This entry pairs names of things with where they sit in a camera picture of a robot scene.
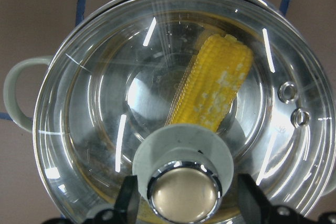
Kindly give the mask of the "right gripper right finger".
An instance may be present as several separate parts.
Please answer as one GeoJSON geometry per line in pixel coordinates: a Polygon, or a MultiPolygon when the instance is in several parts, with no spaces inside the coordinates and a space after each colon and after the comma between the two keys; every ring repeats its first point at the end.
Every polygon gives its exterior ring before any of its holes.
{"type": "Polygon", "coordinates": [[[238,207],[244,221],[269,221],[271,203],[249,174],[238,175],[238,207]]]}

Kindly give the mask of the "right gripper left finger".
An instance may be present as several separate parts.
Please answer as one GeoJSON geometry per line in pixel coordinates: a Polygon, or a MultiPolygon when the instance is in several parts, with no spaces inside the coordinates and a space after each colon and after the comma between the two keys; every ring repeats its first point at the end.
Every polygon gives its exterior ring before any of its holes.
{"type": "Polygon", "coordinates": [[[140,199],[137,176],[126,176],[113,207],[113,221],[136,221],[140,199]]]}

